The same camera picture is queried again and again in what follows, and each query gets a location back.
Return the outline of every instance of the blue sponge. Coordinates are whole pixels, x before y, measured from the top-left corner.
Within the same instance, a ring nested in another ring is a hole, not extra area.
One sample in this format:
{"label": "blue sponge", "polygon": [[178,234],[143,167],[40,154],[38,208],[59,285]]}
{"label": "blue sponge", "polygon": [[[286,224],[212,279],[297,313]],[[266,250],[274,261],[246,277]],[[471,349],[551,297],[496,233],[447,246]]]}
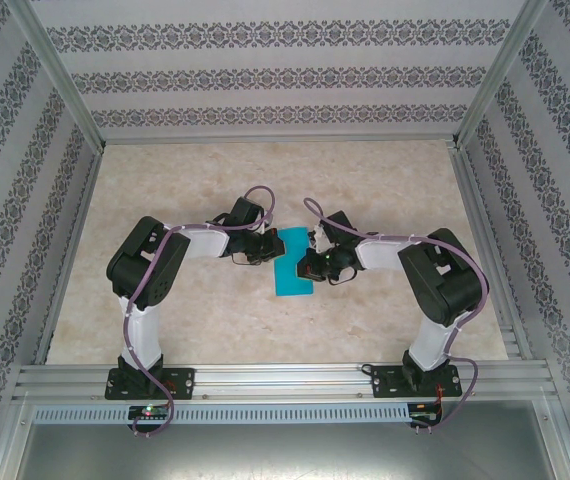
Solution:
{"label": "blue sponge", "polygon": [[274,260],[276,296],[311,295],[314,293],[313,282],[296,276],[296,264],[305,256],[309,247],[307,228],[278,230],[278,237],[285,243],[285,255]]}

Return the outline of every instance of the black mounting bracket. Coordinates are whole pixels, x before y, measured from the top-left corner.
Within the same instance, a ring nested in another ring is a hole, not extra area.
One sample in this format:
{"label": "black mounting bracket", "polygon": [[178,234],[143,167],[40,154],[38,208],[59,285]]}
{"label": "black mounting bracket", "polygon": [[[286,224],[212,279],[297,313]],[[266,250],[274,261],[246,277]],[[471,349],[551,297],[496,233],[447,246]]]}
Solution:
{"label": "black mounting bracket", "polygon": [[429,398],[437,396],[437,388],[442,396],[460,397],[463,394],[458,369],[446,365],[433,372],[425,372],[418,389],[412,388],[403,375],[402,365],[363,365],[362,372],[371,377],[374,398]]}
{"label": "black mounting bracket", "polygon": [[[163,367],[163,357],[149,372],[169,390],[174,400],[191,400],[196,370]],[[112,368],[105,387],[107,400],[165,400],[165,394],[140,370],[118,357],[118,368]]]}

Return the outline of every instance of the marble floor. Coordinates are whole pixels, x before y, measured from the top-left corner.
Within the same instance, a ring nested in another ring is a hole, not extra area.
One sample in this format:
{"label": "marble floor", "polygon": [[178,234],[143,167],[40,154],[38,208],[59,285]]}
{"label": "marble floor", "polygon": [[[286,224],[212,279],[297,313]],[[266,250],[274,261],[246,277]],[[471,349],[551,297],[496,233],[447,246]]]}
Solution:
{"label": "marble floor", "polygon": [[[448,227],[477,258],[447,148],[440,141],[109,146],[52,341],[49,364],[112,364],[122,316],[105,277],[109,259],[144,215],[197,223],[229,211],[255,184],[276,192],[274,226],[312,227],[302,204],[344,210],[364,231],[424,234]],[[252,197],[263,205],[268,197]],[[167,363],[400,361],[421,312],[402,272],[361,272],[276,297],[271,263],[183,263],[161,304]],[[506,359],[491,302],[452,353]]]}

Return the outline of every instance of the purple cable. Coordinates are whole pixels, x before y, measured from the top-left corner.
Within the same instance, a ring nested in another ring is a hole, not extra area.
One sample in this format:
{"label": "purple cable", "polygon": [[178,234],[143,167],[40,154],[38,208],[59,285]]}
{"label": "purple cable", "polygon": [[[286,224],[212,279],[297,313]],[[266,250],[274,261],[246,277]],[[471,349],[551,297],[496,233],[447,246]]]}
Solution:
{"label": "purple cable", "polygon": [[456,407],[454,407],[454,409],[450,412],[450,414],[445,419],[443,419],[438,425],[435,425],[435,426],[430,427],[428,429],[429,433],[431,433],[432,430],[437,430],[438,428],[440,428],[441,426],[443,426],[447,422],[449,422],[449,420],[459,412],[460,408],[463,406],[463,404],[465,403],[467,398],[471,395],[472,391],[474,390],[474,387],[476,386],[476,381],[478,380],[478,364],[474,360],[472,360],[471,358],[452,357],[449,353],[449,350],[452,347],[452,344],[454,343],[454,339],[456,338],[456,335],[458,335],[458,332],[460,332],[461,327],[463,325],[465,325],[466,323],[468,323],[470,320],[472,320],[474,317],[476,317],[481,312],[481,310],[483,310],[483,307],[487,303],[487,296],[489,294],[489,291],[487,288],[487,281],[485,279],[485,275],[483,274],[483,271],[480,269],[478,264],[469,255],[467,255],[461,249],[456,248],[453,245],[450,245],[449,243],[445,243],[445,242],[442,242],[440,240],[436,240],[436,239],[429,238],[429,237],[417,237],[414,235],[410,235],[410,236],[406,236],[406,235],[373,235],[373,234],[361,233],[358,230],[348,228],[344,225],[341,225],[338,222],[334,222],[333,220],[330,220],[329,218],[325,217],[323,215],[323,208],[313,198],[309,198],[309,197],[304,198],[303,204],[307,207],[307,209],[310,212],[312,212],[314,215],[316,215],[323,222],[325,222],[329,225],[332,225],[333,227],[336,227],[340,230],[343,230],[345,232],[351,233],[353,235],[356,235],[356,236],[359,236],[362,238],[373,239],[373,240],[390,240],[393,242],[414,242],[414,241],[416,241],[416,242],[422,242],[422,243],[430,243],[430,244],[436,245],[440,248],[444,248],[446,250],[449,250],[450,252],[452,252],[456,256],[461,257],[463,260],[465,260],[465,262],[472,268],[472,270],[474,271],[474,273],[478,277],[478,279],[481,283],[481,300],[480,300],[480,302],[478,302],[478,305],[472,311],[472,313],[470,313],[463,320],[460,320],[458,325],[456,325],[454,327],[454,331],[450,335],[447,343],[445,344],[445,348],[444,348],[445,355],[448,356],[451,360],[454,360],[456,362],[462,361],[462,362],[470,363],[472,365],[472,368],[474,369],[474,375],[472,376],[472,380],[469,384],[469,387],[467,388],[467,390],[463,394],[463,398],[461,398],[460,402],[458,402]]}
{"label": "purple cable", "polygon": [[[152,259],[151,263],[149,264],[149,267],[147,267],[147,270],[145,271],[145,275],[143,275],[141,282],[138,284],[138,287],[136,287],[134,294],[131,296],[131,298],[127,302],[127,309],[125,310],[125,318],[123,320],[123,338],[125,339],[125,346],[127,347],[127,350],[129,351],[129,354],[132,356],[132,360],[134,360],[134,363],[136,364],[138,369],[141,372],[143,372],[143,375],[145,375],[154,385],[156,385],[163,392],[163,394],[167,397],[167,400],[169,403],[169,410],[170,410],[169,415],[167,416],[167,419],[165,420],[165,422],[162,425],[160,425],[157,429],[155,429],[151,432],[145,433],[146,438],[150,438],[154,435],[158,435],[163,430],[165,430],[165,428],[167,428],[167,426],[171,423],[172,419],[174,418],[174,399],[172,398],[172,394],[165,387],[165,385],[163,385],[159,380],[157,380],[154,377],[154,375],[152,375],[149,372],[149,370],[147,370],[143,366],[142,362],[140,361],[140,359],[136,355],[136,352],[134,352],[134,347],[132,346],[132,342],[129,338],[129,319],[130,319],[130,316],[132,315],[132,310],[134,309],[134,304],[136,302],[136,299],[139,297],[139,295],[141,294],[141,292],[145,288],[145,285],[147,285],[147,282],[149,282],[149,279],[152,276],[152,273],[154,273],[154,267],[156,267],[156,264],[158,263],[158,259],[160,258],[161,252],[165,248],[165,245],[167,245],[169,238],[174,233],[176,233],[180,230],[184,230],[186,228],[190,228],[190,229],[199,228],[199,229],[204,229],[204,230],[209,229],[209,230],[222,230],[222,231],[245,230],[245,229],[252,228],[254,226],[260,225],[265,220],[271,219],[273,214],[274,214],[274,207],[276,205],[276,196],[274,195],[274,191],[265,185],[256,185],[256,186],[250,188],[245,193],[244,197],[247,198],[247,196],[250,193],[254,192],[255,190],[265,190],[267,193],[269,193],[269,195],[271,197],[272,204],[270,205],[270,207],[265,212],[265,215],[263,215],[261,218],[255,220],[252,223],[249,223],[247,225],[239,225],[239,226],[235,226],[235,227],[223,227],[222,225],[212,225],[212,224],[208,224],[208,223],[205,223],[205,224],[196,223],[196,224],[189,224],[189,225],[178,225],[176,227],[170,228],[167,231],[167,233],[165,234],[165,236],[163,237],[163,240],[161,241],[160,245],[158,246],[158,249],[156,250],[156,253],[154,254],[154,258]],[[141,433],[138,430],[136,430],[136,425],[138,424],[138,420],[139,420],[139,417],[135,418],[134,422],[132,424],[132,430],[134,431],[134,435],[136,435],[136,436],[138,436],[138,434]]]}

